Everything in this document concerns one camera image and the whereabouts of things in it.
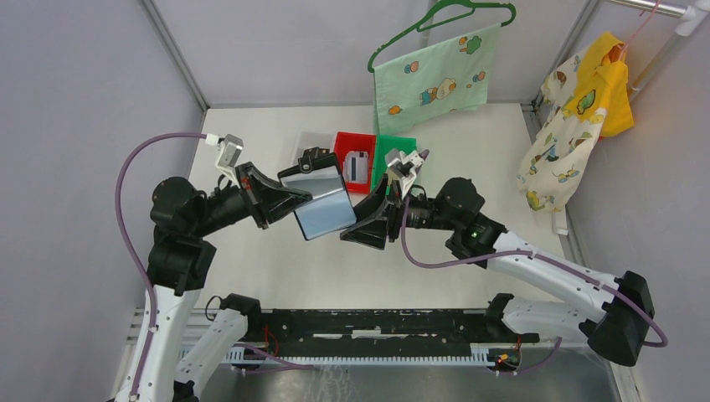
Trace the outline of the black leather card holder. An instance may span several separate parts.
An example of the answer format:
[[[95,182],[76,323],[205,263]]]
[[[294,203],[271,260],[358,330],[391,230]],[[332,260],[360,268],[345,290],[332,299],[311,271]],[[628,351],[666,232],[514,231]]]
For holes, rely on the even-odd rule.
[[[308,192],[311,200],[294,215],[306,240],[344,230],[357,222],[337,155],[326,148],[307,148],[297,164],[277,174],[281,184]]]

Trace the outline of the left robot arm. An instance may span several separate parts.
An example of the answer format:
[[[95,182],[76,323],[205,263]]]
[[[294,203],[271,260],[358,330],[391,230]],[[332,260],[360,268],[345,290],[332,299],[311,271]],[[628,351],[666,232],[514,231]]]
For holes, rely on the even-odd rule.
[[[206,236],[252,219],[267,229],[312,200],[310,193],[266,177],[252,163],[221,176],[212,193],[186,178],[160,182],[152,194],[153,246],[142,273],[147,304],[136,347],[116,401],[198,401],[215,369],[241,339],[263,330],[258,300],[231,294],[210,327],[179,357],[188,326],[216,255]]]

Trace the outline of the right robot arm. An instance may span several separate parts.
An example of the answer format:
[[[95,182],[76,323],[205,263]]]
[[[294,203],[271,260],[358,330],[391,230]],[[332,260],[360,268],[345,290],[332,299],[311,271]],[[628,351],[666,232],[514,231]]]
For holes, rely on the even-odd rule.
[[[668,344],[654,321],[645,277],[633,271],[613,276],[543,252],[486,217],[481,212],[484,203],[467,178],[447,180],[433,198],[404,193],[399,182],[384,178],[356,205],[357,222],[340,238],[381,250],[387,242],[403,240],[407,229],[449,231],[445,247],[455,257],[452,261],[420,262],[409,250],[405,256],[425,269],[477,265],[554,296],[554,301],[529,301],[507,293],[496,295],[483,320],[485,334],[495,342],[504,342],[514,333],[584,338],[600,357],[626,367],[637,364],[644,347]]]

